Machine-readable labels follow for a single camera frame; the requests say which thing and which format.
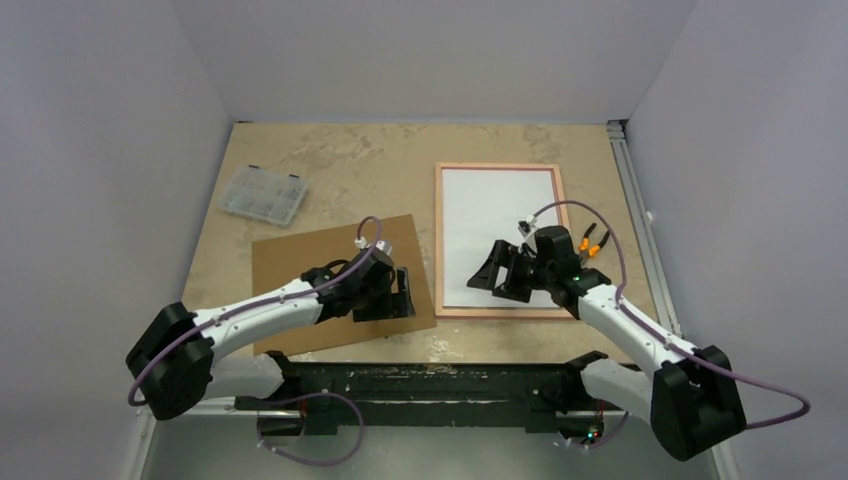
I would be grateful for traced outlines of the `brown cardboard backing board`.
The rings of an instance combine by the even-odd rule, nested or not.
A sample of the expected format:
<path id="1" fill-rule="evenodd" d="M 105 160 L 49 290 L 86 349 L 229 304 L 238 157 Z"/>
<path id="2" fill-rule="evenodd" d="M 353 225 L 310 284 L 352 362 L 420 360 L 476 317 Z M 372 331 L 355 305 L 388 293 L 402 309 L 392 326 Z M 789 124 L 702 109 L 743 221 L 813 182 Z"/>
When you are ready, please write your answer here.
<path id="1" fill-rule="evenodd" d="M 353 258 L 356 229 L 353 223 L 254 242 L 253 293 L 280 288 L 332 260 Z M 265 338 L 254 344 L 253 351 L 296 355 L 435 327 L 437 321 L 413 217 L 407 214 L 383 219 L 381 238 L 392 245 L 394 263 L 408 270 L 414 317 L 371 322 L 355 322 L 351 316 L 335 318 Z"/>

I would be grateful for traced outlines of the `clear plastic organizer box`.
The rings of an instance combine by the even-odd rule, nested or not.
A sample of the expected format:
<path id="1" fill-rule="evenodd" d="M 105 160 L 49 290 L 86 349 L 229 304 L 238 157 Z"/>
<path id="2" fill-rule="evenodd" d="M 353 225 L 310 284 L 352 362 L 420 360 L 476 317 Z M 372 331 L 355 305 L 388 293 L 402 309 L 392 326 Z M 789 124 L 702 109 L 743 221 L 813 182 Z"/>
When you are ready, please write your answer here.
<path id="1" fill-rule="evenodd" d="M 269 171 L 256 165 L 235 170 L 218 197 L 218 207 L 229 214 L 287 227 L 308 190 L 296 174 Z"/>

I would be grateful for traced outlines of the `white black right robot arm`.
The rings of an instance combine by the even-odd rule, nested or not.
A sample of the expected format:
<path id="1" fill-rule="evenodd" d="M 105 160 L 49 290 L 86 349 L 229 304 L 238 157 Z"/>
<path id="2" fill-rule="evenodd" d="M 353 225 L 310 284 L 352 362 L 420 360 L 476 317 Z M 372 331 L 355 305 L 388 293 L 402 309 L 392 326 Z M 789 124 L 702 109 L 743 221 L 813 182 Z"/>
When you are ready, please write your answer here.
<path id="1" fill-rule="evenodd" d="M 651 322 L 607 276 L 586 267 L 565 227 L 520 227 L 524 243 L 496 241 L 468 287 L 522 303 L 535 291 L 546 292 L 636 365 L 630 369 L 597 351 L 584 354 L 567 363 L 559 397 L 576 407 L 599 400 L 622 408 L 648 423 L 658 443 L 679 461 L 746 430 L 737 385 L 718 372 L 731 367 L 723 351 L 700 349 Z"/>

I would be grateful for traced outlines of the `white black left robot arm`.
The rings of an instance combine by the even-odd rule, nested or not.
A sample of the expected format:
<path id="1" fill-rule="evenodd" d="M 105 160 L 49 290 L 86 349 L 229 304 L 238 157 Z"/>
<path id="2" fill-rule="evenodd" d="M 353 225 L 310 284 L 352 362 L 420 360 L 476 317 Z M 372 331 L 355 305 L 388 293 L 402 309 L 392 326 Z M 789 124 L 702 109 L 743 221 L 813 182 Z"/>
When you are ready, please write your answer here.
<path id="1" fill-rule="evenodd" d="M 158 420 L 176 418 L 206 399 L 263 399 L 284 409 L 297 399 L 298 382 L 283 372 L 277 354 L 238 362 L 233 353 L 268 337 L 351 316 L 356 322 L 414 316 L 410 275 L 384 242 L 361 248 L 350 260 L 313 267 L 287 284 L 229 305 L 191 311 L 163 307 L 130 349 L 132 407 L 148 407 Z"/>

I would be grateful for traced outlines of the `yellow black pliers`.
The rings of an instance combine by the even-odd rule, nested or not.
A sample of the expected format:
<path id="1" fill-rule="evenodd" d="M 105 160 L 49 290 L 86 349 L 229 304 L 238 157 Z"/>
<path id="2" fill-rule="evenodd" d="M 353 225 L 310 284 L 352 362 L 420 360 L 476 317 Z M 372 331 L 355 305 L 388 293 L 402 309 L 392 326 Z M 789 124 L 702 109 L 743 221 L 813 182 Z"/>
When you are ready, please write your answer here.
<path id="1" fill-rule="evenodd" d="M 591 223 L 588 228 L 584 231 L 582 236 L 581 243 L 578 247 L 578 255 L 582 262 L 588 261 L 590 259 L 594 259 L 598 253 L 603 249 L 606 243 L 609 241 L 611 234 L 609 231 L 605 231 L 604 234 L 600 237 L 597 242 L 592 241 L 592 234 L 594 230 L 597 228 L 598 224 L 596 222 Z"/>

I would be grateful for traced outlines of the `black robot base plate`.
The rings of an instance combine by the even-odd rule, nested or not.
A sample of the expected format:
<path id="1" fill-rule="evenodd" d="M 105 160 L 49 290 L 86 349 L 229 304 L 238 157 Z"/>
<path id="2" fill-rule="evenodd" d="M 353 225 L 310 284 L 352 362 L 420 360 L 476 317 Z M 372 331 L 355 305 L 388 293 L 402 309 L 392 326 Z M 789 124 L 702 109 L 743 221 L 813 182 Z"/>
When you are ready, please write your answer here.
<path id="1" fill-rule="evenodd" d="M 616 406 L 590 398 L 575 369 L 553 364 L 379 364 L 294 362 L 266 399 L 239 396 L 262 432 L 286 432 L 279 412 L 294 413 L 306 435 L 341 426 L 521 428 L 593 443 L 612 430 Z"/>

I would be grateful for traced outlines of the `aluminium rail frame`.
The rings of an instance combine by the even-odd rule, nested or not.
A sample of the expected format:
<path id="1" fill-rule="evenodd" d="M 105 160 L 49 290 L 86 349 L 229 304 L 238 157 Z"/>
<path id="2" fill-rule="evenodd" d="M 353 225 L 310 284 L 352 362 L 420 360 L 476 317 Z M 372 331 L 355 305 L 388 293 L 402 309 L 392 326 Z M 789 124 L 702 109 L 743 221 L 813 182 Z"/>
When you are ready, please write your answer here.
<path id="1" fill-rule="evenodd" d="M 636 303 L 669 325 L 676 324 L 654 236 L 618 124 L 499 125 L 425 123 L 270 123 L 233 126 L 214 187 L 220 195 L 235 170 L 256 165 L 304 177 L 302 208 L 287 229 L 236 217 L 210 205 L 184 289 L 191 307 L 238 300 L 252 287 L 256 241 L 357 224 L 365 215 L 410 214 L 418 235 L 433 307 L 443 296 L 442 170 L 545 170 L 561 196 L 591 204 L 614 225 L 627 259 Z M 535 317 L 437 318 L 430 329 L 395 334 L 340 347 L 296 354 L 308 361 L 422 361 L 429 364 L 481 360 L 528 363 L 566 360 L 611 344 L 573 320 Z M 603 478 L 735 479 L 736 461 L 727 445 L 689 463 L 660 452 L 636 420 L 621 441 L 596 456 L 566 453 L 557 444 L 534 447 L 539 436 L 517 430 L 371 428 L 358 454 L 324 475 L 338 478 L 436 476 L 435 460 L 448 478 L 472 478 L 472 439 L 486 443 L 484 464 L 497 478 L 572 478 L 596 468 Z"/>

